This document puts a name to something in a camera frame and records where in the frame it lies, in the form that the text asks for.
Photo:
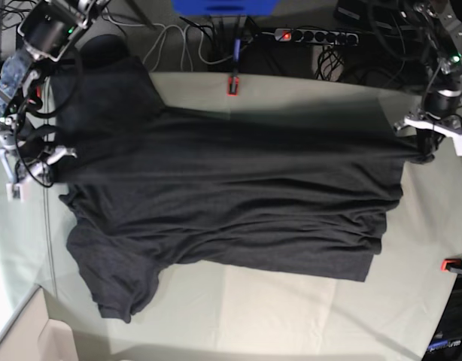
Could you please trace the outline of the dark grey t-shirt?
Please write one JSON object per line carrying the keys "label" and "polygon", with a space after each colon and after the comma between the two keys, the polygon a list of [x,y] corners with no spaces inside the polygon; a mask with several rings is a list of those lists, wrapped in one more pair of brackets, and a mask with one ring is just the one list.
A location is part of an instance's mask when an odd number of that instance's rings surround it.
{"label": "dark grey t-shirt", "polygon": [[362,282],[398,206],[411,138],[222,120],[167,108],[126,57],[85,68],[58,117],[67,248],[99,313],[129,323],[178,263]]}

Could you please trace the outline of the left red black clamp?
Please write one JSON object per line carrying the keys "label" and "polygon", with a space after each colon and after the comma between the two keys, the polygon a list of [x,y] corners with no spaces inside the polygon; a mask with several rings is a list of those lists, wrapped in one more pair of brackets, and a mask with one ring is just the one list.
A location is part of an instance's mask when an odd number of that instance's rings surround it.
{"label": "left red black clamp", "polygon": [[40,110],[43,106],[41,97],[41,85],[37,85],[33,91],[30,92],[29,104],[32,108]]}

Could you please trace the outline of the red black clamp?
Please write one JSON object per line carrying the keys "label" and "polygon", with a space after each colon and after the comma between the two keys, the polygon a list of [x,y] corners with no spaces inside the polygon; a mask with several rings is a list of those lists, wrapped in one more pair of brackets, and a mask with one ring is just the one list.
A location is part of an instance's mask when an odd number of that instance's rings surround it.
{"label": "red black clamp", "polygon": [[442,261],[441,270],[462,277],[462,256],[454,259],[444,259]]}
{"label": "red black clamp", "polygon": [[29,104],[32,108],[40,110],[43,106],[41,97],[41,85],[37,85],[33,91],[30,92]]}
{"label": "red black clamp", "polygon": [[239,91],[239,57],[241,51],[241,39],[236,38],[233,45],[233,71],[228,77],[227,83],[227,95],[228,96],[237,96]]}

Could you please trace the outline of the black round stool seat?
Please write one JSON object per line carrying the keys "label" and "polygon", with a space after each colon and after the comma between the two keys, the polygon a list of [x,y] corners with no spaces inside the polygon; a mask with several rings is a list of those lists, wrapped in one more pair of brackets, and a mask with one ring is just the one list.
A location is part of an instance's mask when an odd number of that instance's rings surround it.
{"label": "black round stool seat", "polygon": [[80,49],[85,68],[101,68],[130,56],[125,41],[114,34],[99,35],[88,40]]}

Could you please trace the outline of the right red black clamp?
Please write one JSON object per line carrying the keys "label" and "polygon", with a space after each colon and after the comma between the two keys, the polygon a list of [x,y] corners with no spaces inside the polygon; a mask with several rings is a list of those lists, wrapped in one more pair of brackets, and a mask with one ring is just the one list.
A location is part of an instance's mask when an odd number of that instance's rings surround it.
{"label": "right red black clamp", "polygon": [[462,256],[454,259],[444,259],[442,261],[441,270],[462,277]]}

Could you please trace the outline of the black power strip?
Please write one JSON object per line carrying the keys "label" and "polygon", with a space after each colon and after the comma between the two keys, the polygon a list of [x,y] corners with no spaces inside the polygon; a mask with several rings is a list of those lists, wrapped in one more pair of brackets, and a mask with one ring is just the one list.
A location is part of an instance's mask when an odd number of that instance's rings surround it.
{"label": "black power strip", "polygon": [[353,32],[336,32],[321,29],[277,28],[275,40],[279,42],[313,44],[321,46],[356,47],[360,43],[359,35]]}

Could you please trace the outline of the beige plastic bin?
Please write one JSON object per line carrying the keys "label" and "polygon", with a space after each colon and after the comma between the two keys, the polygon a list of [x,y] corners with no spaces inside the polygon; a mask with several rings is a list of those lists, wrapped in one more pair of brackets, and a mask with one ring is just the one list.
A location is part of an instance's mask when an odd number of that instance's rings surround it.
{"label": "beige plastic bin", "polygon": [[34,287],[0,334],[0,360],[78,360],[71,327],[50,318],[42,287]]}

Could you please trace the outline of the middle red black clamp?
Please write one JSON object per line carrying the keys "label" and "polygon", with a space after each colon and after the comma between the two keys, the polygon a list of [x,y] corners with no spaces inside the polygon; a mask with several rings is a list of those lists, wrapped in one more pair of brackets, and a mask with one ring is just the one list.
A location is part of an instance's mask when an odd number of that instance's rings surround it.
{"label": "middle red black clamp", "polygon": [[233,45],[233,71],[228,77],[227,83],[227,95],[228,96],[237,96],[239,91],[239,57],[241,51],[241,39],[236,38]]}

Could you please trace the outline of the blue box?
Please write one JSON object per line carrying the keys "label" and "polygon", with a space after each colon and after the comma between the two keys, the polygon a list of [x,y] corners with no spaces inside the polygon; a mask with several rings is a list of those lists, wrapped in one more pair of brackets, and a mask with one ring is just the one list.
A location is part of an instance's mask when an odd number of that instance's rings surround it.
{"label": "blue box", "polygon": [[172,0],[175,11],[187,16],[268,16],[277,3],[276,0]]}

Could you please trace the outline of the light green table cloth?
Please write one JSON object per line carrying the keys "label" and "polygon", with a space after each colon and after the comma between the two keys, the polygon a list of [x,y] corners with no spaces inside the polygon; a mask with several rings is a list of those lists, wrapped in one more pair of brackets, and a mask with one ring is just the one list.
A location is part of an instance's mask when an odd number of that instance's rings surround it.
{"label": "light green table cloth", "polygon": [[50,190],[9,202],[0,162],[0,331],[34,293],[74,332],[83,360],[419,360],[455,282],[442,261],[462,254],[462,158],[444,141],[407,164],[383,250],[363,283],[200,262],[163,272],[131,323],[99,316],[65,249],[74,219]]}

